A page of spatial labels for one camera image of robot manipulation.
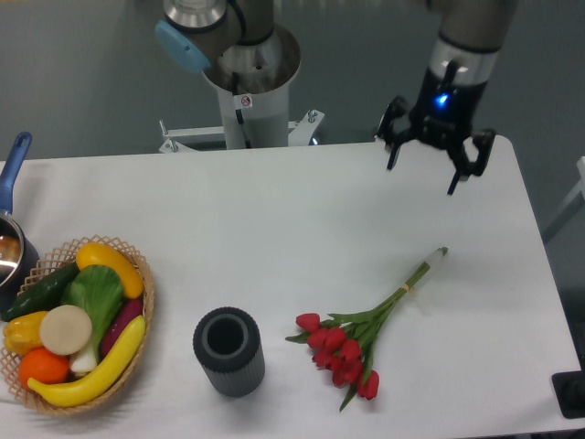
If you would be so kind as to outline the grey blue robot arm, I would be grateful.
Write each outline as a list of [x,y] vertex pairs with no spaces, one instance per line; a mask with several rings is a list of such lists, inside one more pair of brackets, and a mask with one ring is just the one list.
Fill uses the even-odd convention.
[[[394,98],[382,116],[377,139],[390,153],[418,140],[446,152],[455,172],[448,191],[481,176],[495,131],[475,130],[473,116],[490,79],[517,9],[515,1],[426,1],[441,26],[415,105]],[[274,22],[272,1],[166,1],[155,34],[183,69],[203,72],[229,94],[242,146],[251,131],[242,96],[280,89],[299,69],[300,50],[290,32]]]

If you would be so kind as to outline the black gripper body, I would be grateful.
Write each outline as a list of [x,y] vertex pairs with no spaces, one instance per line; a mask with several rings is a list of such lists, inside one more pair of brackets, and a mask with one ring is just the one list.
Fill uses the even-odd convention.
[[473,134],[473,116],[483,96],[483,83],[461,84],[457,80],[463,64],[458,59],[441,63],[443,73],[427,69],[420,94],[410,112],[417,137],[425,144],[445,150],[452,159],[466,159],[463,142],[471,137],[478,157],[490,155],[490,136]]

